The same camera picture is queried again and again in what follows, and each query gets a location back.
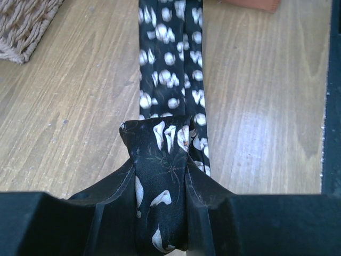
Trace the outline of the black floral tie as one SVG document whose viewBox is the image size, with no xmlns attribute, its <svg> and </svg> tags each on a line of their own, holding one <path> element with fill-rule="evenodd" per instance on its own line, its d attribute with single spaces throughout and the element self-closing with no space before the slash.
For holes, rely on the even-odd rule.
<svg viewBox="0 0 341 256">
<path fill-rule="evenodd" d="M 187 249 L 185 174 L 210 174 L 202 1 L 140 1 L 140 115 L 120 135 L 135 172 L 139 255 Z"/>
</svg>

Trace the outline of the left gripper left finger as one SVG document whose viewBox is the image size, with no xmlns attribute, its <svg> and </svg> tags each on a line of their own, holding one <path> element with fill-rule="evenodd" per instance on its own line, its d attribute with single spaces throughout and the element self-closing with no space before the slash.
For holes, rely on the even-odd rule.
<svg viewBox="0 0 341 256">
<path fill-rule="evenodd" d="M 1 255 L 136 255 L 134 220 L 131 161 L 69 199 L 1 193 Z"/>
</svg>

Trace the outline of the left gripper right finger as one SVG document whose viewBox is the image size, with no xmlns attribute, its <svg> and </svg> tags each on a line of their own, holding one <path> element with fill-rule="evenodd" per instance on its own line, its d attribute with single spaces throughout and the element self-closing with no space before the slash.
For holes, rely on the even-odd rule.
<svg viewBox="0 0 341 256">
<path fill-rule="evenodd" d="M 340 255 L 340 197 L 237 195 L 188 159 L 188 255 Z"/>
</svg>

